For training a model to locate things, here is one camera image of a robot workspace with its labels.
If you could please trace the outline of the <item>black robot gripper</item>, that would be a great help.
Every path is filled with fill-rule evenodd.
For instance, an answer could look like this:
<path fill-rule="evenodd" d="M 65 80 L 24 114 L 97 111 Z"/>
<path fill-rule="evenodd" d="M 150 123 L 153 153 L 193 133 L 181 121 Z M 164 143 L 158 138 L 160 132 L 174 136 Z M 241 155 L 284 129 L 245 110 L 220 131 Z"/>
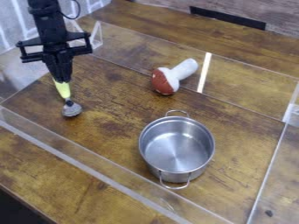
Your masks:
<path fill-rule="evenodd" d="M 42 61 L 48 67 L 52 78 L 58 83 L 69 82 L 72 74 L 72 57 L 92 53 L 92 46 L 89 43 L 90 34 L 85 31 L 68 31 L 61 16 L 34 17 L 33 22 L 37 28 L 38 37 L 16 43 L 16 47 L 21 52 L 20 59 L 22 63 Z M 69 42 L 77 39 L 82 39 L 85 45 L 69 47 Z M 42 50 L 40 52 L 28 53 L 25 51 L 28 46 L 42 46 Z M 58 62 L 53 56 L 58 52 L 66 53 L 61 62 L 62 74 Z"/>

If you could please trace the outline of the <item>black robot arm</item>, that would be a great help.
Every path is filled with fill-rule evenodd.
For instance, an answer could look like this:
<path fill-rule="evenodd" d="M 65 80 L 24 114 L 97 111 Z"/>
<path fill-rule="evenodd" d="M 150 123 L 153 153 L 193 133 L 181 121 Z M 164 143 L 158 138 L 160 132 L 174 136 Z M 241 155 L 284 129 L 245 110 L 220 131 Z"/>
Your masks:
<path fill-rule="evenodd" d="M 92 53 L 90 34 L 66 30 L 58 0 L 26 0 L 38 37 L 18 41 L 22 63 L 41 61 L 58 82 L 69 82 L 72 59 Z"/>

